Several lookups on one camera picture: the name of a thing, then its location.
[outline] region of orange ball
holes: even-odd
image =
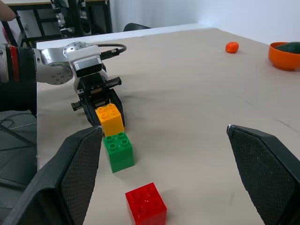
[[[229,42],[226,45],[226,52],[228,53],[236,53],[239,49],[239,43],[237,42]]]

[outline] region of red lego block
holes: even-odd
[[[125,193],[134,225],[165,225],[167,208],[154,183]]]

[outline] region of orange lego block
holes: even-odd
[[[105,136],[117,135],[124,132],[121,113],[114,104],[99,107],[96,114],[102,125]]]

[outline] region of stacked lego blocks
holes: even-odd
[[[112,172],[134,166],[132,146],[124,133],[121,113],[117,107],[114,104],[108,104],[105,107],[99,107],[96,113],[105,134],[104,146]]]
[[[112,172],[134,166],[133,149],[125,134],[121,113],[114,104],[96,110],[105,134],[104,146]],[[167,208],[154,183],[125,194],[127,207],[135,225],[165,225]]]

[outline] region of small orange object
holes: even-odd
[[[269,47],[269,60],[274,67],[287,71],[294,71],[300,68],[300,54],[283,52],[276,49],[276,46],[283,45],[286,42],[274,42]]]
[[[228,53],[236,53],[239,49],[239,43],[237,42],[229,42],[226,45],[226,52]]]
[[[102,125],[105,136],[117,135],[124,132],[121,113],[114,104],[99,107],[96,114]]]

